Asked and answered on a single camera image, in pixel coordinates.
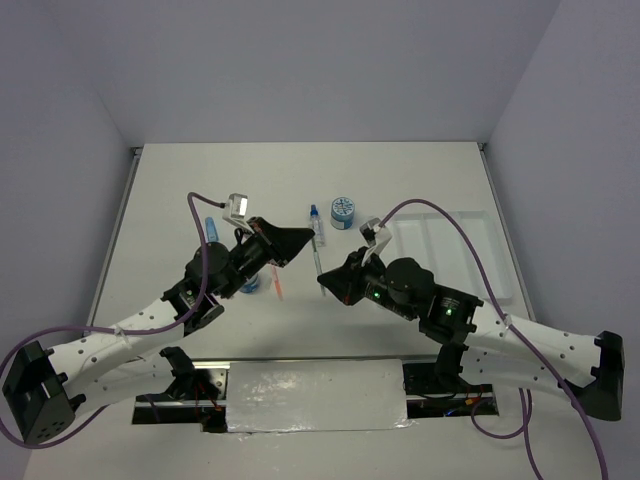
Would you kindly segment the green highlighter pen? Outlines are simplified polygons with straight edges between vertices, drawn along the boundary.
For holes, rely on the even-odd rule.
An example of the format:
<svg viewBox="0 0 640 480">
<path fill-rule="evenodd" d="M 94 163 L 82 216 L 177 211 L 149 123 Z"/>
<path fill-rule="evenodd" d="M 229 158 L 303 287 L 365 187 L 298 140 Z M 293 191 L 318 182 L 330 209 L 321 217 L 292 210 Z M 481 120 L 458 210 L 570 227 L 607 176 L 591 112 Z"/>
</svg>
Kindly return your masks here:
<svg viewBox="0 0 640 480">
<path fill-rule="evenodd" d="M 312 255 L 313 255 L 314 265 L 315 265 L 315 270 L 316 270 L 316 277 L 318 278 L 320 275 L 322 275 L 323 271 L 322 271 L 321 260 L 320 260 L 320 256 L 319 256 L 319 252 L 318 252 L 318 247 L 316 245 L 315 236 L 311 239 L 311 248 L 312 248 Z M 319 284 L 319 288 L 320 288 L 322 296 L 326 297 L 326 289 L 325 289 L 325 287 L 322 284 Z"/>
</svg>

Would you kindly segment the orange highlighter pen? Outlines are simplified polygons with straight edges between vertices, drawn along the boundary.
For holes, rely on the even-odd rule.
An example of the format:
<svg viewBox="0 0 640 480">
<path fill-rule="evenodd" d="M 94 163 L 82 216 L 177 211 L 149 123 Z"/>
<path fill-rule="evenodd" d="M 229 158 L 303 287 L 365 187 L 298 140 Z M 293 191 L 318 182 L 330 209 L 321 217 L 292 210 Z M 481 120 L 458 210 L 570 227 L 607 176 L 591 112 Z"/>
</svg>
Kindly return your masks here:
<svg viewBox="0 0 640 480">
<path fill-rule="evenodd" d="M 276 291 L 276 295 L 279 299 L 279 301 L 284 301 L 284 296 L 283 296 L 283 291 L 282 291 L 282 286 L 279 280 L 279 275 L 278 275 L 278 269 L 276 268 L 275 265 L 270 265 L 271 267 L 271 278 L 272 278 L 272 283 L 274 285 L 275 291 Z"/>
</svg>

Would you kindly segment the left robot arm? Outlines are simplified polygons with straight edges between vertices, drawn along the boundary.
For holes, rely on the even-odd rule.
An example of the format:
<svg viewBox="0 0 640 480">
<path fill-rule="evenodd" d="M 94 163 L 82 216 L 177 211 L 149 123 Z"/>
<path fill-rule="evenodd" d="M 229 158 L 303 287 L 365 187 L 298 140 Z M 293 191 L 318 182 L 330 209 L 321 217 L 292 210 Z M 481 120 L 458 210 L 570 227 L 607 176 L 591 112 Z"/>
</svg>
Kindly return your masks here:
<svg viewBox="0 0 640 480">
<path fill-rule="evenodd" d="M 83 337 L 50 348 L 32 334 L 2 361 L 2 394 L 27 449 L 58 445 L 73 435 L 77 417 L 96 417 L 108 405 L 166 392 L 182 399 L 203 383 L 178 341 L 208 326 L 227 299 L 268 264 L 288 265 L 311 242 L 309 228 L 280 228 L 261 217 L 243 227 L 233 249 L 202 242 L 183 278 L 134 315 L 109 327 L 86 327 Z"/>
</svg>

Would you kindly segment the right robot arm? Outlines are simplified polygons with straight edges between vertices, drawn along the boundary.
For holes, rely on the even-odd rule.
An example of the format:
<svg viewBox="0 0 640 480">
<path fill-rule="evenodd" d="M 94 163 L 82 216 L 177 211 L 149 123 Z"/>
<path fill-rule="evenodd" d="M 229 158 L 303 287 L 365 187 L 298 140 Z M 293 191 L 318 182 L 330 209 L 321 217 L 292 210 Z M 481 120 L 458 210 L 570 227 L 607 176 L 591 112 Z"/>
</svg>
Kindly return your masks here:
<svg viewBox="0 0 640 480">
<path fill-rule="evenodd" d="M 418 323 L 440 344 L 435 380 L 446 391 L 481 384 L 564 396 L 604 421 L 622 416 L 624 349 L 620 335 L 582 335 L 510 316 L 480 298 L 436 283 L 431 271 L 404 257 L 385 264 L 359 249 L 317 281 L 341 303 L 368 299 Z"/>
</svg>

